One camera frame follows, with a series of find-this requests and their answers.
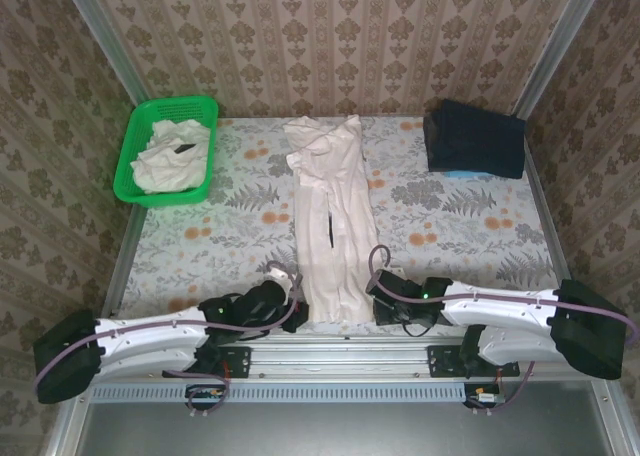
black folded clothing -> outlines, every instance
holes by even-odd
[[[424,120],[429,171],[475,171],[520,179],[525,121],[445,99]]]

white cloth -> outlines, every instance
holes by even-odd
[[[284,126],[295,175],[295,231],[309,320],[373,321],[365,293],[368,257],[378,244],[361,154],[358,116],[322,126],[302,117]],[[333,248],[329,239],[332,220]]]
[[[169,193],[197,188],[205,178],[210,130],[194,119],[153,123],[146,151],[131,163],[133,180],[145,193]],[[183,144],[195,146],[179,154]]]

patterned wallpaper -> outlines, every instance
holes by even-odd
[[[640,319],[640,0],[596,0],[529,121],[575,278]],[[640,422],[640,347],[624,387]]]
[[[99,0],[153,97],[227,116],[509,112],[567,0]]]
[[[0,0],[0,455],[37,454],[55,416],[31,391],[32,342],[103,302],[128,101],[71,0]]]

plastic basket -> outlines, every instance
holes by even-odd
[[[152,123],[165,119],[169,119],[174,123],[195,119],[203,126],[211,128],[207,173],[203,183],[197,188],[186,189],[178,193],[145,194],[133,181],[131,162],[138,158],[140,151],[144,151],[147,148],[147,143],[153,136]],[[118,168],[113,181],[113,191],[116,196],[127,203],[137,203],[147,208],[193,204],[204,201],[209,192],[213,173],[217,121],[218,104],[208,96],[154,99],[142,103],[131,113],[127,132],[124,136]]]

gray floor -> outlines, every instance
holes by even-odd
[[[461,404],[94,405],[78,454],[242,456],[610,455],[587,383],[530,384],[493,416]]]

